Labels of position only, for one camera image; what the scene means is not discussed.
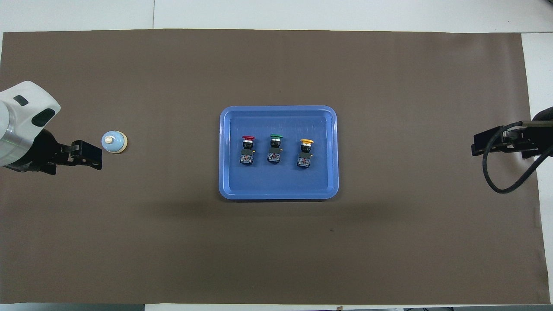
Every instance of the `brown mat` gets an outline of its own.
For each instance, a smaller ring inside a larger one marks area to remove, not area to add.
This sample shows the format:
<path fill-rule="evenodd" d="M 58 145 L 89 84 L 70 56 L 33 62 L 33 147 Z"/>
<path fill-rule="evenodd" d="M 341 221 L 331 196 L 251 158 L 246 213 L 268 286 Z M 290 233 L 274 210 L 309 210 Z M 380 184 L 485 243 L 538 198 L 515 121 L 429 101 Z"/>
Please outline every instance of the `brown mat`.
<path fill-rule="evenodd" d="M 519 34 L 7 33 L 0 89 L 24 80 L 61 104 L 59 142 L 130 145 L 101 171 L 0 171 L 3 303 L 549 303 L 536 178 L 496 194 L 470 152 L 530 117 Z M 220 196 L 233 105 L 333 107 L 336 197 Z M 492 157 L 499 185 L 519 158 Z"/>

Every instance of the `light blue cap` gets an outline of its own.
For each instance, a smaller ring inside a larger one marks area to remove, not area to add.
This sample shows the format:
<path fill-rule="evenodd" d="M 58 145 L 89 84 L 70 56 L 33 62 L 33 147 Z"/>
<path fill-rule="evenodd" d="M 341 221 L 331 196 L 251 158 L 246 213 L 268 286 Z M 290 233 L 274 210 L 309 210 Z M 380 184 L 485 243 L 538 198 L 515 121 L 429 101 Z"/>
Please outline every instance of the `light blue cap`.
<path fill-rule="evenodd" d="M 102 136 L 102 147 L 111 153 L 120 153 L 127 147 L 127 136 L 120 131 L 109 131 Z"/>

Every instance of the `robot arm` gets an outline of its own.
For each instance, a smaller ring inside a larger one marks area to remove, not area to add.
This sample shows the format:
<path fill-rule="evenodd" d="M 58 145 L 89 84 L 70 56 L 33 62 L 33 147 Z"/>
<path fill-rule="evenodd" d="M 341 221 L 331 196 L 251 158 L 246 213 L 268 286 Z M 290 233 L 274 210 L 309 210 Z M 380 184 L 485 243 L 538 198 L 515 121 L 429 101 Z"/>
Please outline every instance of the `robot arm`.
<path fill-rule="evenodd" d="M 51 175 L 57 164 L 102 169 L 101 149 L 84 141 L 60 144 L 44 129 L 59 111 L 58 102 L 30 81 L 0 92 L 0 165 Z"/>
<path fill-rule="evenodd" d="M 472 155 L 482 155 L 482 171 L 486 182 L 495 192 L 509 193 L 525 182 L 536 168 L 553 156 L 553 107 L 539 112 L 532 121 L 518 121 L 498 126 L 474 135 Z M 488 174 L 488 155 L 491 152 L 520 152 L 522 158 L 539 156 L 511 186 L 500 189 Z"/>

